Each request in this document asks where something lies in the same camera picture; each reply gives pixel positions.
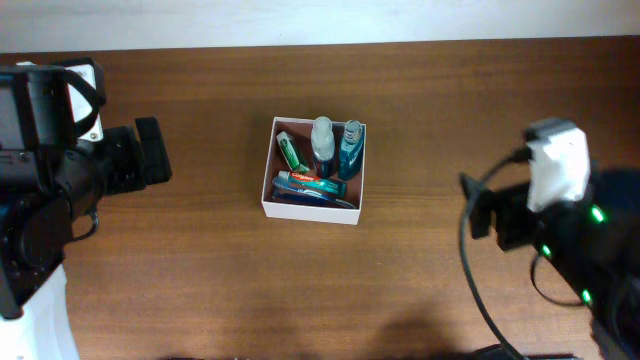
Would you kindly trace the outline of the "blue disposable razor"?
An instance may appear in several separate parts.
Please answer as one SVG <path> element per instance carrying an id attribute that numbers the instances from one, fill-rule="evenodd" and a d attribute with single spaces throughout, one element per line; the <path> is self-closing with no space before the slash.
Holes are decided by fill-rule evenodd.
<path id="1" fill-rule="evenodd" d="M 323 199 L 297 193 L 283 192 L 279 189 L 273 191 L 272 200 L 296 205 L 328 207 L 328 203 Z"/>

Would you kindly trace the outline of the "teal mouthwash bottle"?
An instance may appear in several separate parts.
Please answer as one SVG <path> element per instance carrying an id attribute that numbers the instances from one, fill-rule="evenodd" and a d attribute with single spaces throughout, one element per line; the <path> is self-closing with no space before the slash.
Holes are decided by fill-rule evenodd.
<path id="1" fill-rule="evenodd" d="M 357 120 L 349 120 L 344 126 L 339 150 L 338 177 L 352 179 L 361 169 L 365 127 Z"/>

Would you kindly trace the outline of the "green and white soap box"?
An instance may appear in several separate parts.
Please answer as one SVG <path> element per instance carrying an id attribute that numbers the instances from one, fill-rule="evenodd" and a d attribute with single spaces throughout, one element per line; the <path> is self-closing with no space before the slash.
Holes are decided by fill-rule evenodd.
<path id="1" fill-rule="evenodd" d="M 301 174 L 310 171 L 310 167 L 292 135 L 282 131 L 277 134 L 276 141 L 291 171 Z"/>

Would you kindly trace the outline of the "blue and white toothbrush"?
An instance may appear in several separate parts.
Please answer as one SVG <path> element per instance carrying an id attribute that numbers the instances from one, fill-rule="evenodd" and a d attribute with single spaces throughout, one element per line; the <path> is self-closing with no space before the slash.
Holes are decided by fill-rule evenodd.
<path id="1" fill-rule="evenodd" d="M 306 188 L 300 188 L 300 187 L 294 187 L 293 185 L 291 185 L 288 181 L 285 181 L 284 179 L 280 178 L 280 177 L 275 177 L 272 180 L 272 185 L 280 190 L 284 190 L 284 191 L 288 191 L 292 194 L 296 194 L 299 196 L 306 196 L 309 198 L 314 198 L 314 199 L 319 199 L 324 201 L 325 203 L 330 203 L 333 205 L 337 205 L 339 207 L 345 208 L 345 209 L 356 209 L 356 206 L 348 201 L 339 199 L 339 198 L 335 198 L 335 197 L 331 197 L 329 195 L 324 195 L 318 191 L 315 190 L 311 190 L 311 189 L 306 189 Z"/>

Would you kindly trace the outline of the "clear bottle with purple liquid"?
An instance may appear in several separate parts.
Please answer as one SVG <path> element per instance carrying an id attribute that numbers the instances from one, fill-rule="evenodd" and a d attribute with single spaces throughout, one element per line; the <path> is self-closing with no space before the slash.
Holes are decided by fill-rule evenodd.
<path id="1" fill-rule="evenodd" d="M 329 178 L 334 173 L 335 167 L 335 138 L 329 118 L 321 116 L 314 120 L 311 145 L 316 175 L 320 178 Z"/>

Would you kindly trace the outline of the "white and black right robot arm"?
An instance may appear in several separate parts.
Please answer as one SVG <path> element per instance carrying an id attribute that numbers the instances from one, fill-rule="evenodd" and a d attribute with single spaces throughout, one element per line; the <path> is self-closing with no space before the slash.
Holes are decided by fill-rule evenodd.
<path id="1" fill-rule="evenodd" d="M 465 206 L 458 237 L 491 231 L 504 251 L 531 246 L 591 313 L 592 335 L 606 359 L 639 356 L 639 172 L 609 169 L 589 180 L 586 197 L 527 209 L 528 183 L 491 191 L 461 174 Z"/>

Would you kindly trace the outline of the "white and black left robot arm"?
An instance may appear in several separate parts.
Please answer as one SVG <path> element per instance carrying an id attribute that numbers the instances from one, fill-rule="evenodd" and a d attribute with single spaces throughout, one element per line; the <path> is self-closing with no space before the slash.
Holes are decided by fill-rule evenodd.
<path id="1" fill-rule="evenodd" d="M 66 245 L 99 229 L 106 196 L 168 182 L 159 122 L 105 129 L 104 72 L 90 58 L 1 69 L 1 356 L 76 359 Z"/>

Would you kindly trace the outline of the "green and white toothpaste tube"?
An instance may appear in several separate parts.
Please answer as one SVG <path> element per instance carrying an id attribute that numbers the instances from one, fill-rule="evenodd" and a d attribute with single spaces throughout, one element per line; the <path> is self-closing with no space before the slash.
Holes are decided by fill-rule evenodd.
<path id="1" fill-rule="evenodd" d="M 303 187 L 320 190 L 338 197 L 344 197 L 346 195 L 347 184 L 341 181 L 287 171 L 280 171 L 278 176 Z"/>

